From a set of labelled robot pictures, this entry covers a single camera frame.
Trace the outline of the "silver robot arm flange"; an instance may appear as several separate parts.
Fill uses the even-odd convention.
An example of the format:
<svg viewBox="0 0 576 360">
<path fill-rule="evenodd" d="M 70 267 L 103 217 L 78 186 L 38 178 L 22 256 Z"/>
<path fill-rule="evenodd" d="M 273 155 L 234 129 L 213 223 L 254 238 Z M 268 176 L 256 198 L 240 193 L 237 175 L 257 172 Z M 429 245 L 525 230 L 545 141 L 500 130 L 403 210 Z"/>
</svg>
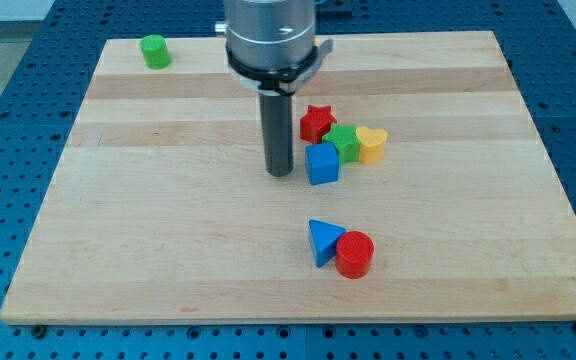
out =
<svg viewBox="0 0 576 360">
<path fill-rule="evenodd" d="M 333 41 L 316 41 L 313 0 L 224 0 L 233 77 L 264 96 L 291 96 L 318 72 Z"/>
</svg>

